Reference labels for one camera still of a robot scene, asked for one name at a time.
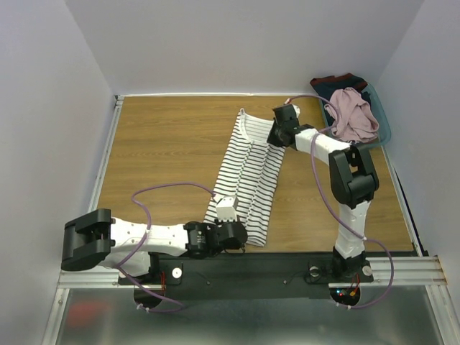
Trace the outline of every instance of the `pink towel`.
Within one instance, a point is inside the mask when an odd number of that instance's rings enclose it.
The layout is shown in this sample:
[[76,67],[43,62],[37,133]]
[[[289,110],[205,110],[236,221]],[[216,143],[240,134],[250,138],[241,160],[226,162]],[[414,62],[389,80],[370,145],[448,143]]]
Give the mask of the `pink towel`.
[[371,112],[371,106],[354,88],[335,90],[331,103],[341,112],[337,119],[336,111],[328,104],[325,110],[335,119],[332,135],[343,142],[370,142],[377,138],[379,123]]

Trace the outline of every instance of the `blue basket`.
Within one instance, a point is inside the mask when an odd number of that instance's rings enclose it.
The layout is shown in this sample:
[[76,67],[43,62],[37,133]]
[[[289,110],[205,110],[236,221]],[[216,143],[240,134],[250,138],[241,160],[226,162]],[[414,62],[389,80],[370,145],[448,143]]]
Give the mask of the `blue basket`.
[[[380,103],[379,96],[377,96],[377,92],[375,92],[374,87],[371,84],[367,84],[366,88],[362,92],[368,92],[371,98],[371,111],[374,115],[375,119],[379,122],[379,131],[378,131],[378,140],[374,140],[373,142],[361,144],[366,145],[368,148],[373,149],[374,147],[384,146],[389,142],[391,139],[391,129],[390,125],[388,124],[387,116],[383,111],[382,104]],[[329,116],[329,113],[324,110],[325,103],[320,101],[321,105],[321,113],[323,114],[324,123],[326,126],[331,126],[334,122],[334,119]]]

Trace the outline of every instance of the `white frame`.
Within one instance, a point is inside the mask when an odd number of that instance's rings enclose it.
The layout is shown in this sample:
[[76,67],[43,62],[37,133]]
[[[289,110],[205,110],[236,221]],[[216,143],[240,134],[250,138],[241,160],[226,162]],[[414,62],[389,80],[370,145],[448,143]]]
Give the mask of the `white frame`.
[[[121,108],[125,97],[130,96],[291,96],[291,94],[277,93],[153,93],[146,95],[116,96],[114,116],[111,121],[109,135],[107,136],[104,147],[101,165],[99,167],[96,182],[88,206],[88,212],[97,207],[101,194],[102,184],[109,163],[110,152],[118,121],[121,115]],[[385,160],[390,171],[393,185],[395,186],[396,196],[399,200],[401,211],[405,219],[406,227],[415,250],[419,257],[396,257],[395,260],[395,281],[394,285],[414,286],[425,285],[428,298],[433,309],[436,322],[439,327],[445,345],[460,345],[460,324],[452,304],[451,296],[447,289],[447,282],[442,271],[441,264],[437,257],[423,257],[421,245],[418,241],[412,221],[410,220],[409,210],[403,198],[403,191],[397,181],[394,167],[385,148],[383,148]],[[388,259],[370,258],[374,270],[375,281],[369,283],[372,286],[386,285],[390,276],[390,266]],[[47,328],[43,337],[42,345],[55,345],[58,341],[60,325],[64,317],[65,306],[68,301],[70,289],[78,288],[133,288],[132,286],[118,285],[118,272],[116,270],[106,270],[102,267],[86,272],[61,272],[57,283],[55,299],[47,322]]]

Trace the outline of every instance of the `striped clothing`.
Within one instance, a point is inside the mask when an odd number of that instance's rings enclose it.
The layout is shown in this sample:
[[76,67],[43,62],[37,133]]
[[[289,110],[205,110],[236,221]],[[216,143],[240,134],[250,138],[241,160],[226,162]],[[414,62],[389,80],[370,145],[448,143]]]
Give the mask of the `striped clothing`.
[[[267,241],[273,195],[285,149],[267,144],[273,121],[238,114],[214,191],[236,195],[236,212],[248,232],[247,243],[263,247]],[[205,222],[213,223],[216,202],[211,200]]]

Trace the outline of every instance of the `pile of clothes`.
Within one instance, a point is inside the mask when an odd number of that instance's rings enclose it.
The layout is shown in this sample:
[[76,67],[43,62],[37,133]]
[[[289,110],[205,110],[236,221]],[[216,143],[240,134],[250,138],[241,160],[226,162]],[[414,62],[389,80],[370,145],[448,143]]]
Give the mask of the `pile of clothes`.
[[332,135],[343,142],[371,142],[377,138],[379,123],[371,112],[370,95],[363,90],[367,82],[351,73],[340,77],[314,78],[310,84],[319,96],[329,100],[333,107],[323,104]]

